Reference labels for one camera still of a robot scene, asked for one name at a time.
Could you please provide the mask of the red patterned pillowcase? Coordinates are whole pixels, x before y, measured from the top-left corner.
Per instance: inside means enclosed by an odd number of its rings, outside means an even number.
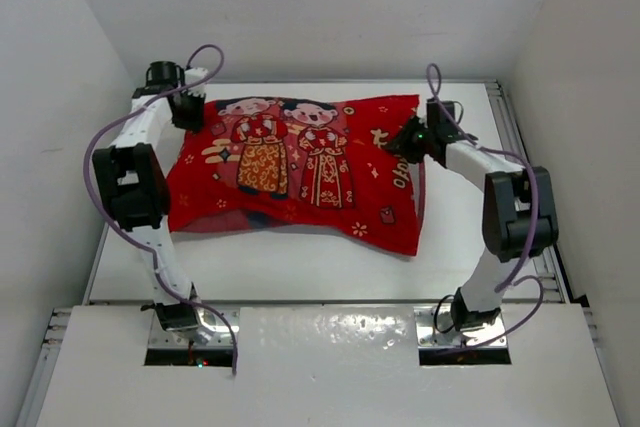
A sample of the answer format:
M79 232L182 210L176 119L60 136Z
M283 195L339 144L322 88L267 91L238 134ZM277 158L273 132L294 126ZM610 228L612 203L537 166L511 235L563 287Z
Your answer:
M230 233L262 224L314 225L414 256L419 195L409 164L386 145L418 104L415 94L206 103L203 128L185 134L168 174L170 230Z

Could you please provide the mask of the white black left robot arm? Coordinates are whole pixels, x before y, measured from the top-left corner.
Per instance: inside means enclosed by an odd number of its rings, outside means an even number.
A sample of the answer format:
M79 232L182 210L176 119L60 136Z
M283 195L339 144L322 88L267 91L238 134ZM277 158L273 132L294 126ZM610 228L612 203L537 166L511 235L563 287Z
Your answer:
M208 75L205 68L152 63L118 136L91 154L107 217L141 252L153 290L149 308L164 331L200 345L211 340L215 322L196 305L196 288L177 260L168 226L171 195L156 147L169 124L192 132L203 126Z

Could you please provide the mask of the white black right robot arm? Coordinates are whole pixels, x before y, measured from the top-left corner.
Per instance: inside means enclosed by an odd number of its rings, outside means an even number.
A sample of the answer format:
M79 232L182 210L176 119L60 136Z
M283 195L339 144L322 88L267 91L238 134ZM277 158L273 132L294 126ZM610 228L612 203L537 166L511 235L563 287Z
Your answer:
M516 153L481 145L454 115L454 102L432 97L426 115L410 118L384 149L410 164L429 157L483 195L484 251L450 304L451 328L460 332L498 317L505 291L530 259L556 243L559 225L548 170Z

